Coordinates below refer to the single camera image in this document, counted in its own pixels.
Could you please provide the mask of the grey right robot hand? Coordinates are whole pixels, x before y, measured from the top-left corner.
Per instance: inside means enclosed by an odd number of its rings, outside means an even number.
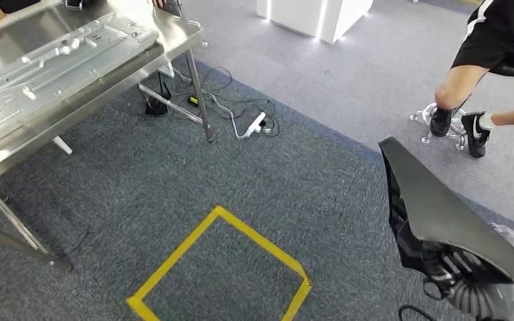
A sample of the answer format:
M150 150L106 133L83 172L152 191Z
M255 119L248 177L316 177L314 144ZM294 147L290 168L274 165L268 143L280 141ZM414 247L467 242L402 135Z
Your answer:
M491 271L471 253L426 248L422 259L427 280L437 286L440 298L476 320L514 320L514 284L484 283Z

